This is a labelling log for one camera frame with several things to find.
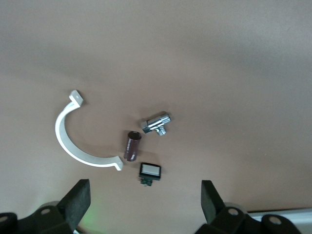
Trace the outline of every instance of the c-shaped white plastic part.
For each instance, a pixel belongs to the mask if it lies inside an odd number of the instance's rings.
[[[81,107],[83,98],[80,96],[77,90],[73,90],[69,96],[71,102],[64,108],[59,114],[55,122],[55,133],[57,135],[58,142],[61,147],[74,159],[94,167],[116,167],[118,171],[121,171],[123,162],[120,157],[95,157],[79,149],[68,137],[65,129],[66,115],[75,109]]]

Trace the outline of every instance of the screw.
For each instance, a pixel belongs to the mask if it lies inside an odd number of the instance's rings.
[[[0,218],[0,223],[6,221],[8,218],[9,218],[8,216],[1,217]]]
[[[233,209],[233,208],[230,208],[228,210],[228,212],[229,212],[230,215],[233,215],[233,216],[238,215],[238,211],[236,209]]]
[[[282,224],[282,221],[278,217],[275,217],[275,216],[271,216],[269,220],[271,221],[271,223],[276,224],[276,225]]]
[[[45,215],[45,214],[49,213],[50,211],[51,211],[50,209],[44,209],[41,211],[41,214]]]

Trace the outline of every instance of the gray surface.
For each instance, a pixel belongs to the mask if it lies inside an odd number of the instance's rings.
[[[312,2],[0,1],[1,211],[32,213],[89,178],[82,226],[103,234],[189,234],[202,179],[247,210],[312,205]],[[160,111],[121,172],[59,146],[67,118],[89,154],[123,156],[129,131]],[[162,166],[145,188],[141,162]]]

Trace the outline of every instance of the metal pipe fitting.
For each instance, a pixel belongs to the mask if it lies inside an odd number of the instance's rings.
[[[141,128],[144,133],[150,133],[155,130],[158,135],[162,136],[166,134],[165,124],[169,123],[171,118],[167,112],[150,120],[145,120],[141,123]]]

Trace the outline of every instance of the brown cylindrical capacitor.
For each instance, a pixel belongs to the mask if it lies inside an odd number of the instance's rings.
[[[139,132],[131,131],[128,133],[128,143],[124,158],[127,161],[135,161],[137,158],[138,144],[140,143],[142,136]]]

